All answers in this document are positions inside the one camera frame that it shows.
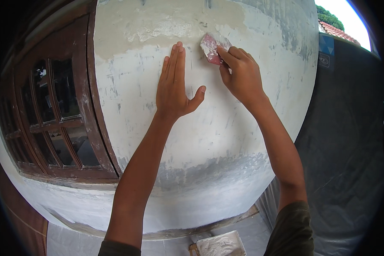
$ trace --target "scraper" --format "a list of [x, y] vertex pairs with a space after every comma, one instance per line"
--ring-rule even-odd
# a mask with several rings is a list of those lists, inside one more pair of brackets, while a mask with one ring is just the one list
[[201, 48], [204, 50], [208, 62], [228, 68], [228, 64], [225, 63], [217, 51], [217, 45], [222, 46], [226, 51], [229, 51], [229, 48], [232, 47], [229, 40], [220, 33], [206, 33], [201, 41]]

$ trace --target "red roof tile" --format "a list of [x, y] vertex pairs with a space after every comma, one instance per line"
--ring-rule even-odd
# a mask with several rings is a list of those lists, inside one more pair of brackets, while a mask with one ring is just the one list
[[319, 20], [319, 23], [323, 26], [323, 28], [327, 31], [328, 34], [341, 37], [343, 39], [349, 40], [350, 42], [353, 42], [361, 46], [361, 44], [357, 40], [355, 40], [354, 38], [346, 34], [343, 30], [335, 28], [330, 24], [322, 22], [321, 20]]

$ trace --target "floor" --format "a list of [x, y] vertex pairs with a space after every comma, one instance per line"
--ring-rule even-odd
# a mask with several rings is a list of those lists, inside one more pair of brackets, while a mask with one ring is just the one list
[[[184, 238], [143, 241], [142, 256], [189, 256], [189, 245], [197, 240], [237, 230], [248, 256], [263, 255], [270, 231], [259, 213], [227, 227]], [[96, 256], [103, 238], [76, 232], [49, 223], [48, 256]]]

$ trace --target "green foliage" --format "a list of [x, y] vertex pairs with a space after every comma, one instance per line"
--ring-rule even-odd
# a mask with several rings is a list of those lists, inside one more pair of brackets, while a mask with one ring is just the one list
[[316, 5], [316, 7], [317, 17], [319, 18], [319, 20], [344, 31], [343, 23], [339, 21], [339, 19], [335, 15], [331, 14], [329, 11], [319, 5]]

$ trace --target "sleeve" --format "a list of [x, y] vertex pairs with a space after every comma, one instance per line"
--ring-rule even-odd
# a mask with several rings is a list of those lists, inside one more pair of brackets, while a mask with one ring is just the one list
[[141, 256], [141, 250], [115, 241], [102, 241], [98, 256]]
[[265, 255], [313, 255], [312, 235], [307, 202], [288, 204], [277, 215]]

